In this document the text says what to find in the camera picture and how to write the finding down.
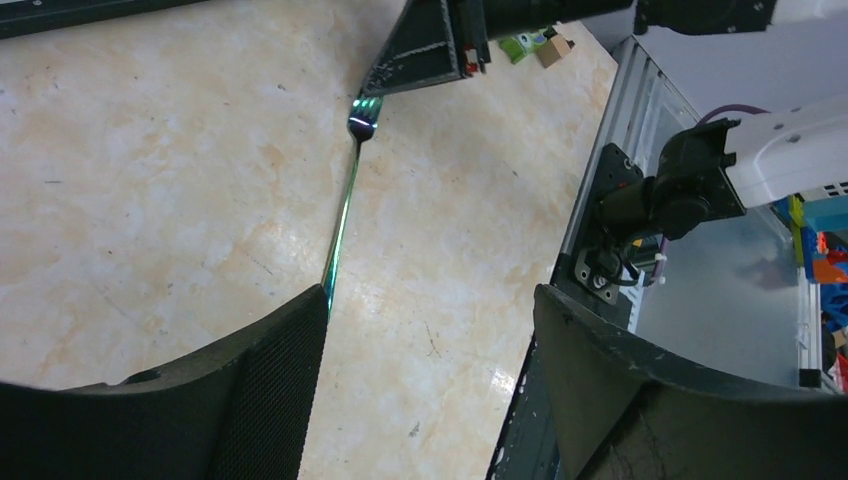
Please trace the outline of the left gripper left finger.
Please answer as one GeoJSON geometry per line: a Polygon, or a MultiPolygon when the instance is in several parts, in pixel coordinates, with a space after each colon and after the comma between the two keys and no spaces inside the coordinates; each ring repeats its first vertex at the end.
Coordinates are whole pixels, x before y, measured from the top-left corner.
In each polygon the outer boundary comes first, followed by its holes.
{"type": "Polygon", "coordinates": [[[199,350],[109,385],[1,387],[5,479],[293,479],[328,327],[312,286],[199,350]]]}

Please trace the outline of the iridescent fork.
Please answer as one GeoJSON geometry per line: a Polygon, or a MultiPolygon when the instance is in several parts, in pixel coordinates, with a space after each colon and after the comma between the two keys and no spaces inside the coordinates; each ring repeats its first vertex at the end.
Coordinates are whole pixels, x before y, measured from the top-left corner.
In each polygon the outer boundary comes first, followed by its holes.
{"type": "Polygon", "coordinates": [[[368,96],[360,91],[354,98],[349,111],[347,131],[353,140],[353,154],[321,281],[322,288],[327,296],[329,315],[332,315],[334,306],[344,235],[358,175],[362,146],[370,141],[377,131],[382,105],[382,96],[368,96]]]}

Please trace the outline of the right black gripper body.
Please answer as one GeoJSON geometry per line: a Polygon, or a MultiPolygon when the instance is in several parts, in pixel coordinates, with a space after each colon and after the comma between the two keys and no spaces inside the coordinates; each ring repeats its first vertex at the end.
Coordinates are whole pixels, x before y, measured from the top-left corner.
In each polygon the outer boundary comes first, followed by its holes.
{"type": "Polygon", "coordinates": [[[488,42],[493,39],[622,11],[632,5],[631,1],[596,0],[452,1],[460,75],[470,78],[485,71],[491,61],[488,42]]]}

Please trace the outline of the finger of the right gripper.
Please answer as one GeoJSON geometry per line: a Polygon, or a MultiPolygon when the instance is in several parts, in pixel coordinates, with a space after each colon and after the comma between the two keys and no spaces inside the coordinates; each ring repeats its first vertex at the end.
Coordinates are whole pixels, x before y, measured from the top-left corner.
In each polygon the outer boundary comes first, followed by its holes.
{"type": "Polygon", "coordinates": [[[463,78],[449,2],[409,1],[361,85],[378,97],[463,78]]]}

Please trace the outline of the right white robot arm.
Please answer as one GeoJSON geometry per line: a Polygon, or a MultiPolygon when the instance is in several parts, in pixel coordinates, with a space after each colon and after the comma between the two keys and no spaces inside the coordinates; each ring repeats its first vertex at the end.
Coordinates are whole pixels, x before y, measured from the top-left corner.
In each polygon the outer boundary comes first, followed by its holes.
{"type": "MultiPolygon", "coordinates": [[[[379,97],[470,77],[487,43],[556,23],[622,10],[634,30],[651,26],[698,36],[759,32],[823,20],[843,1],[409,1],[362,90],[379,97]]],[[[676,240],[701,223],[734,218],[847,176],[847,99],[836,96],[784,112],[720,119],[674,135],[655,175],[603,193],[591,220],[603,242],[647,235],[676,240]]]]}

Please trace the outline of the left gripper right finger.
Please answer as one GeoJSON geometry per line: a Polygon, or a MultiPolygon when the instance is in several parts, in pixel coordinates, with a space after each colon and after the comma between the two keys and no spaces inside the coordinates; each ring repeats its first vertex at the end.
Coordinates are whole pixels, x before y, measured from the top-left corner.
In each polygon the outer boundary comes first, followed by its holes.
{"type": "Polygon", "coordinates": [[[714,370],[554,292],[534,325],[562,353],[545,373],[571,387],[555,416],[570,479],[843,479],[847,399],[714,370]]]}

